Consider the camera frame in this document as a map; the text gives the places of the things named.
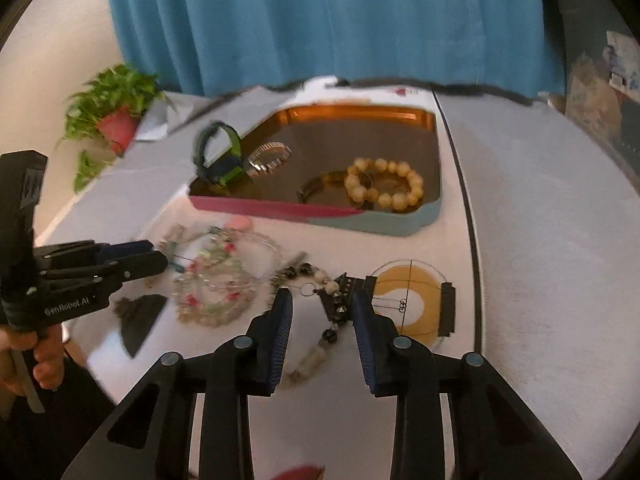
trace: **red object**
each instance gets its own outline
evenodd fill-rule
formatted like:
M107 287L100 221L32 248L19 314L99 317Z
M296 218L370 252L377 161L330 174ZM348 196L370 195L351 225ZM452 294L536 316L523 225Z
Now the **red object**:
M303 465L280 473L273 480L321 480L322 476L324 476L324 467Z
M98 124L98 130L109 141L111 149L117 156L122 156L131 144L140 119L132 117L127 107L122 107L110 113Z
M271 200L247 200L228 196L190 195L194 208L202 211L219 211L234 215L264 216L289 220L291 222L311 222L312 218L340 218L361 215L362 209L329 205L292 204Z
M247 216L233 215L225 224L225 229L236 231L250 231L252 227L251 219Z

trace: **metal bangle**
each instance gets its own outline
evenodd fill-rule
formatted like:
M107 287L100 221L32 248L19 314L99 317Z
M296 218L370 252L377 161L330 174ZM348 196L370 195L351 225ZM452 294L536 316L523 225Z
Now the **metal bangle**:
M265 153L279 153L280 155L277 156L271 162L264 163L260 160L260 156L264 155ZM276 168L279 168L287 160L289 160L290 156L291 156L291 149L289 146L287 146L286 144L283 144L282 142L271 141L271 142L265 142L261 146L258 146L251 153L251 155L247 157L247 161L254 168L255 173L260 175L260 174L271 173L271 171L275 170Z

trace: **red flower pot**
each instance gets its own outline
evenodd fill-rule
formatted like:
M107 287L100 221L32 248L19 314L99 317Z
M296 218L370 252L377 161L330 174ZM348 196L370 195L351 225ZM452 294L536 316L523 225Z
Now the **red flower pot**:
M122 156L136 135L139 124L140 119L132 117L129 109L122 107L101 119L97 127L109 141L114 153Z

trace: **white wall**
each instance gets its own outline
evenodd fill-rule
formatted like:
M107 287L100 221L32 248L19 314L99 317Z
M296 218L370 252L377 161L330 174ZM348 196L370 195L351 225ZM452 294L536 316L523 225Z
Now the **white wall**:
M0 153L49 157L36 232L72 198L81 145L64 142L66 97L122 61L107 0L34 0L0 51Z

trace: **blue curtain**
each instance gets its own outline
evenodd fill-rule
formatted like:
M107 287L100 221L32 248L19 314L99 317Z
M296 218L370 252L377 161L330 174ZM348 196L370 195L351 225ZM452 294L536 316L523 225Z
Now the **blue curtain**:
M124 58L208 96L314 75L564 93L542 0L110 0Z

